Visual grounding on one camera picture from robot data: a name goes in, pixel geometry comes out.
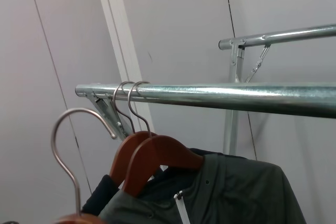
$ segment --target dark green jacket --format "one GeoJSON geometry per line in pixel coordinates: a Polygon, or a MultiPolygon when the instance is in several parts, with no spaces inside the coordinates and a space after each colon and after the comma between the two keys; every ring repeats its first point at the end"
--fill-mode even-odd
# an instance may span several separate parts
{"type": "MultiPolygon", "coordinates": [[[[192,186],[183,190],[191,224],[306,223],[280,167],[216,154],[204,158],[192,186]]],[[[110,200],[99,217],[112,224],[182,224],[173,198],[160,202],[144,201],[122,190],[110,200]]]]}

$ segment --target wooden hanger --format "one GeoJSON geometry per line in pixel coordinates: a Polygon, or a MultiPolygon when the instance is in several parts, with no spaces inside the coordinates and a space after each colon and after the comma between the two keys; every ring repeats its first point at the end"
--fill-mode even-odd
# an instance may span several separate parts
{"type": "Polygon", "coordinates": [[[117,138],[117,136],[113,133],[112,129],[109,128],[108,124],[104,121],[104,119],[95,111],[85,109],[85,108],[76,108],[76,109],[69,109],[65,111],[56,121],[52,133],[51,133],[51,150],[53,152],[53,155],[56,159],[56,161],[59,163],[59,165],[63,168],[63,170],[69,175],[71,178],[74,186],[75,186],[75,197],[76,197],[76,213],[68,216],[64,216],[56,221],[58,224],[106,224],[104,221],[99,219],[97,216],[89,215],[89,214],[82,214],[80,212],[80,188],[79,183],[73,172],[66,166],[66,164],[61,160],[59,157],[58,150],[56,148],[56,134],[57,129],[60,126],[61,122],[67,118],[70,114],[76,113],[76,112],[84,112],[89,113],[91,115],[94,115],[96,118],[99,119],[100,122],[105,126],[105,128],[110,133],[111,137],[113,139],[117,138]]]}
{"type": "Polygon", "coordinates": [[[136,197],[160,165],[200,169],[203,160],[172,137],[148,138],[133,153],[122,190],[136,197]]]}
{"type": "MultiPolygon", "coordinates": [[[[120,87],[123,87],[123,85],[125,85],[127,83],[134,83],[134,82],[132,82],[132,81],[122,82],[115,89],[115,91],[113,93],[113,96],[108,99],[111,102],[110,103],[111,106],[113,106],[116,111],[118,111],[120,114],[122,114],[126,118],[128,118],[128,120],[131,123],[132,131],[133,131],[133,134],[126,137],[125,140],[120,144],[120,146],[119,146],[119,148],[116,152],[116,155],[114,156],[113,164],[112,164],[112,167],[111,167],[111,170],[110,170],[110,177],[112,178],[113,182],[116,184],[117,187],[119,187],[121,185],[121,183],[125,180],[129,162],[130,162],[131,157],[133,155],[133,152],[136,150],[136,148],[143,141],[145,141],[148,137],[150,137],[152,135],[156,136],[155,133],[152,133],[152,132],[149,133],[148,131],[135,132],[133,120],[131,119],[131,117],[118,109],[117,104],[116,104],[117,92],[118,92],[120,87]]],[[[139,83],[134,84],[134,86],[131,88],[131,90],[129,92],[129,95],[128,95],[128,99],[127,99],[130,111],[137,117],[139,117],[139,115],[136,114],[135,111],[132,109],[130,99],[131,99],[131,92],[132,92],[133,88],[135,86],[137,86],[138,84],[139,83]]]]}
{"type": "Polygon", "coordinates": [[[106,224],[106,222],[90,214],[81,214],[80,216],[73,214],[58,219],[55,224],[106,224]]]}
{"type": "Polygon", "coordinates": [[[110,171],[110,177],[117,187],[119,187],[126,178],[127,168],[134,151],[148,137],[148,131],[139,131],[126,137],[125,140],[120,144],[116,155],[114,156],[110,171]]]}

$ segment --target jacket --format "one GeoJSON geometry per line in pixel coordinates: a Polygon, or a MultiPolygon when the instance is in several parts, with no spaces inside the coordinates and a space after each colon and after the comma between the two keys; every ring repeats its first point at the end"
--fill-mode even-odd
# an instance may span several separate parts
{"type": "MultiPolygon", "coordinates": [[[[204,156],[215,154],[215,152],[190,148],[193,153],[204,156]]],[[[239,156],[230,156],[235,158],[244,158],[239,156]]],[[[197,171],[185,170],[176,167],[168,167],[163,173],[157,175],[154,179],[147,182],[138,198],[143,200],[155,201],[170,199],[176,191],[190,187],[193,183],[197,171]],[[165,183],[165,190],[161,190],[162,183],[165,183]]],[[[109,175],[104,175],[99,185],[93,191],[91,197],[86,201],[82,208],[85,214],[98,216],[111,198],[119,191],[116,184],[109,175]]]]}
{"type": "MultiPolygon", "coordinates": [[[[269,163],[205,155],[192,185],[182,193],[191,224],[306,223],[283,171],[269,163]]],[[[122,190],[99,217],[113,224],[182,223],[173,198],[146,201],[122,190]]]]}

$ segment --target hanging rod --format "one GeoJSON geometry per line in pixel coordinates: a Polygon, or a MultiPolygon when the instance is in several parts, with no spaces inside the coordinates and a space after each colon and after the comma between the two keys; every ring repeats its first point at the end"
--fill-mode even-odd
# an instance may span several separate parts
{"type": "Polygon", "coordinates": [[[239,38],[223,39],[218,43],[220,50],[231,49],[233,44],[240,43],[241,48],[271,45],[296,40],[316,39],[336,36],[336,24],[314,26],[287,31],[276,31],[267,34],[256,34],[239,38]]]}
{"type": "MultiPolygon", "coordinates": [[[[78,85],[79,97],[106,99],[118,84],[78,85]]],[[[117,100],[127,100],[131,85],[118,90],[117,100]]],[[[255,111],[275,114],[336,118],[334,83],[226,83],[167,86],[142,84],[132,101],[255,111]]]]}

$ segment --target metal hanger hook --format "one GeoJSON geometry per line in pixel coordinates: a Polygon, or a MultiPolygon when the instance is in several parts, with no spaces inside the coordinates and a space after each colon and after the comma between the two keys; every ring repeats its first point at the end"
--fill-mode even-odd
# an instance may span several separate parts
{"type": "Polygon", "coordinates": [[[59,163],[59,165],[63,168],[63,170],[69,175],[71,178],[74,186],[75,186],[75,196],[76,196],[76,214],[80,216],[80,188],[79,188],[79,183],[77,178],[74,176],[72,171],[64,164],[64,162],[61,160],[59,157],[58,150],[56,148],[56,134],[58,127],[60,126],[61,122],[69,115],[76,113],[76,112],[84,112],[84,113],[89,113],[91,115],[94,115],[96,118],[99,119],[99,121],[105,126],[107,131],[110,133],[111,137],[113,139],[116,139],[117,136],[114,134],[112,129],[109,128],[108,124],[104,121],[104,119],[95,111],[89,110],[86,108],[74,108],[74,109],[69,109],[65,111],[56,121],[54,127],[52,128],[52,133],[51,133],[51,149],[54,154],[54,157],[56,161],[59,163]]]}
{"type": "Polygon", "coordinates": [[[149,123],[147,122],[147,120],[146,120],[144,117],[142,117],[141,115],[137,114],[137,113],[133,110],[133,108],[132,108],[132,106],[131,106],[131,93],[132,93],[132,91],[133,91],[134,88],[135,88],[135,90],[137,90],[136,88],[138,87],[138,85],[140,85],[140,84],[142,84],[142,83],[149,83],[149,82],[147,82],[147,81],[138,81],[136,84],[134,84],[134,85],[131,87],[130,92],[128,92],[128,95],[127,95],[127,104],[128,104],[128,108],[130,109],[130,111],[131,111],[136,117],[140,118],[142,121],[145,122],[146,127],[147,127],[147,130],[148,130],[148,135],[149,135],[149,137],[152,137],[152,133],[151,133],[151,130],[150,130],[150,128],[149,128],[149,123]]]}
{"type": "Polygon", "coordinates": [[[133,133],[135,133],[135,129],[134,129],[134,124],[133,124],[133,120],[131,119],[130,116],[126,115],[125,113],[121,112],[118,107],[117,107],[117,104],[116,104],[116,95],[117,95],[117,92],[119,90],[119,88],[122,87],[127,84],[127,83],[134,83],[134,81],[124,81],[122,83],[120,83],[120,85],[115,89],[115,91],[113,92],[113,97],[112,97],[112,104],[115,108],[116,111],[118,111],[120,114],[122,114],[123,116],[125,116],[126,118],[128,118],[128,120],[130,120],[130,123],[131,123],[131,127],[132,127],[132,131],[133,133]]]}

